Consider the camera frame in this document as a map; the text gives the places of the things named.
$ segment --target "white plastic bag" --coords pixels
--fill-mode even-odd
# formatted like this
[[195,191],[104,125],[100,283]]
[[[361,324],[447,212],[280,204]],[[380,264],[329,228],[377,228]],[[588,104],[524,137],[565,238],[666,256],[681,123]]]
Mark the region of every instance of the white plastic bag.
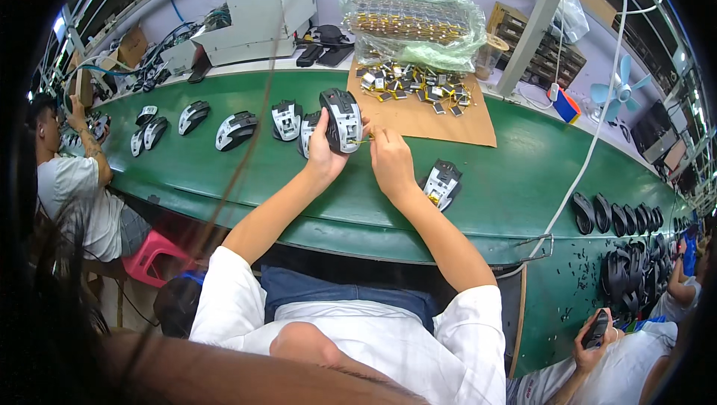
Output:
[[558,3],[550,31],[557,39],[560,39],[560,26],[563,21],[563,42],[568,44],[575,44],[590,31],[580,0],[560,0]]

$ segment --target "blue fan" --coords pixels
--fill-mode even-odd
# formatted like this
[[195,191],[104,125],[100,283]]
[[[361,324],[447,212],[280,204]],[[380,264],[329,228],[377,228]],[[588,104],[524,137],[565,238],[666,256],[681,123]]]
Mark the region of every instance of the blue fan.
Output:
[[627,84],[630,81],[630,65],[632,58],[625,55],[620,60],[620,75],[613,74],[615,77],[614,88],[608,96],[608,85],[602,83],[593,83],[590,85],[590,97],[597,105],[605,107],[607,105],[607,113],[605,113],[605,122],[614,122],[617,114],[620,112],[620,106],[625,105],[628,110],[636,111],[640,109],[640,104],[632,100],[632,91],[640,89],[647,85],[652,76],[647,74],[645,78],[635,83],[633,86]]

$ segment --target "stool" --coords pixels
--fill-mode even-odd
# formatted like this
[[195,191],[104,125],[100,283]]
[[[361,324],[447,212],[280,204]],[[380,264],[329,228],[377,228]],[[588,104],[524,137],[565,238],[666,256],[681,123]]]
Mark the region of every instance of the stool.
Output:
[[167,283],[167,268],[176,266],[178,262],[173,258],[182,260],[181,269],[177,273],[196,268],[194,261],[182,249],[162,234],[151,230],[135,254],[122,257],[122,264],[133,279],[160,288]]

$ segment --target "tattooed arm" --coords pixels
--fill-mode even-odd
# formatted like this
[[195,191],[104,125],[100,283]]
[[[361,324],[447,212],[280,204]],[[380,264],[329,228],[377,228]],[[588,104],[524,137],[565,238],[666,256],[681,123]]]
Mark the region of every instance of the tattooed arm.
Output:
[[67,116],[67,123],[80,135],[80,141],[83,142],[83,147],[85,147],[85,158],[94,158],[97,161],[99,168],[97,185],[104,187],[112,180],[110,164],[107,162],[102,147],[94,139],[90,129],[87,127],[87,123],[85,123],[85,107],[78,101],[77,96],[69,96],[69,98],[72,101],[72,114]]

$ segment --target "printer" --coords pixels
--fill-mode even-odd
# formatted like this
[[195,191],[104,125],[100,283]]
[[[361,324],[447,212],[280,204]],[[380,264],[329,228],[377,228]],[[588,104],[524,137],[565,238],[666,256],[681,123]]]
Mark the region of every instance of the printer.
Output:
[[290,57],[295,36],[302,38],[316,0],[226,0],[232,25],[207,31],[191,40],[204,47],[212,66],[271,57]]

